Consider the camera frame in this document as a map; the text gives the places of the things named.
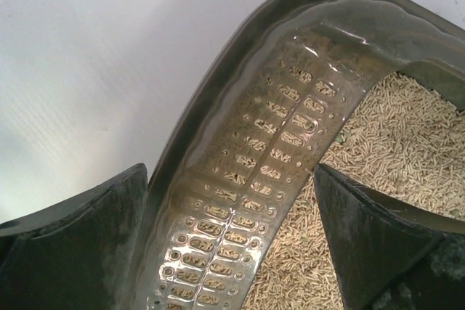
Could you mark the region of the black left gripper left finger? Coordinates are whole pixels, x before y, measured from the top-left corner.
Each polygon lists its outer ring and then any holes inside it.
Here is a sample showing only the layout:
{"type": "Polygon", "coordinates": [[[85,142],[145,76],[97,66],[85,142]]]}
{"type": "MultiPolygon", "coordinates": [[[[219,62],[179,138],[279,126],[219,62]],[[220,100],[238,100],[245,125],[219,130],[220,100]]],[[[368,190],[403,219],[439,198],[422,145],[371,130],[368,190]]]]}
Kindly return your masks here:
{"type": "Polygon", "coordinates": [[[147,200],[136,164],[43,210],[1,224],[2,309],[125,309],[147,200]]]}

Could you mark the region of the dark translucent litter box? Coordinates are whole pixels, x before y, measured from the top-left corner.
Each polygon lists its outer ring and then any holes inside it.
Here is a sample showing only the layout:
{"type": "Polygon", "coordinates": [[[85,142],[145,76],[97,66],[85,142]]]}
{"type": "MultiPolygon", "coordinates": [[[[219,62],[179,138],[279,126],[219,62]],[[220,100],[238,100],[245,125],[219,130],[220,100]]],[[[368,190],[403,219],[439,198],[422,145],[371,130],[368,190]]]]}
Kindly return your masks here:
{"type": "Polygon", "coordinates": [[[268,0],[182,114],[148,186],[127,309],[239,309],[347,119],[411,69],[464,107],[464,31],[410,0],[268,0]]]}

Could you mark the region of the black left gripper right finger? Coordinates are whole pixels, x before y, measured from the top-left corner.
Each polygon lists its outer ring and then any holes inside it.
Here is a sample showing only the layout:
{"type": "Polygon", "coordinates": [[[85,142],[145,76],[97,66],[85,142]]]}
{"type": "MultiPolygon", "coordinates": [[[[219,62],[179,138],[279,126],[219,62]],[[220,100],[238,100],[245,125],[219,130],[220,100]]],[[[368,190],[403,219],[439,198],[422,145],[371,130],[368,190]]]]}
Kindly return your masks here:
{"type": "Polygon", "coordinates": [[[464,223],[325,164],[314,188],[345,309],[463,309],[464,223]]]}

